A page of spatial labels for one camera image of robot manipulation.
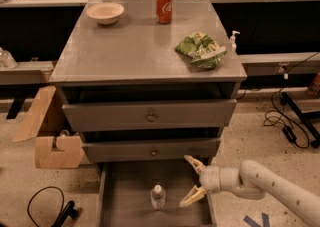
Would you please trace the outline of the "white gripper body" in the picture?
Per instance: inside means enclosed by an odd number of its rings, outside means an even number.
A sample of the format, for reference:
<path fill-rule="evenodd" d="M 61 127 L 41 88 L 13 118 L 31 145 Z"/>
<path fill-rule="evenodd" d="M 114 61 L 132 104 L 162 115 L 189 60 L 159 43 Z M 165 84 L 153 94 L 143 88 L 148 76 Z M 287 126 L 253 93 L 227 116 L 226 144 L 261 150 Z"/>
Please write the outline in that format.
<path fill-rule="evenodd" d="M 205 167 L 200 173 L 199 181 L 207 193 L 219 193 L 221 191 L 220 169 L 217 166 Z"/>

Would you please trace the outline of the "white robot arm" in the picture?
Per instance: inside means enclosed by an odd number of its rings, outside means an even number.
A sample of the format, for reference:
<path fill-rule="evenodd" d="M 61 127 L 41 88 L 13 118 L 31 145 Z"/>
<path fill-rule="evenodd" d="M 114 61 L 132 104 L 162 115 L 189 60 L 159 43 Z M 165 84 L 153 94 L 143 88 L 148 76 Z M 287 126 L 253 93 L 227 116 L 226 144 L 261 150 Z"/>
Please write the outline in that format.
<path fill-rule="evenodd" d="M 211 193 L 230 192 L 249 200 L 262 199 L 269 193 L 309 227 L 320 227 L 320 197 L 258 162 L 246 160 L 238 168 L 220 168 L 205 166 L 190 155 L 184 159 L 199 175 L 200 187 L 194 186 L 180 201 L 180 207 L 188 207 Z"/>

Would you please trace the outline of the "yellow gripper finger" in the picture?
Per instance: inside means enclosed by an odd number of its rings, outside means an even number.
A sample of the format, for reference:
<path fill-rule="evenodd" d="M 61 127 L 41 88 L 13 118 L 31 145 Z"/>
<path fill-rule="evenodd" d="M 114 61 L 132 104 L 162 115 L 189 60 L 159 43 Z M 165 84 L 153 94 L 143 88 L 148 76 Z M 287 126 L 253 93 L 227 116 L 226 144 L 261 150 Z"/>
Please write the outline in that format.
<path fill-rule="evenodd" d="M 188 207 L 204 198 L 206 194 L 207 191 L 203 187 L 193 186 L 189 193 L 180 201 L 179 206 L 181 208 Z"/>
<path fill-rule="evenodd" d="M 191 155 L 185 155 L 184 159 L 193 167 L 197 174 L 200 174 L 206 168 L 201 161 L 195 159 Z"/>

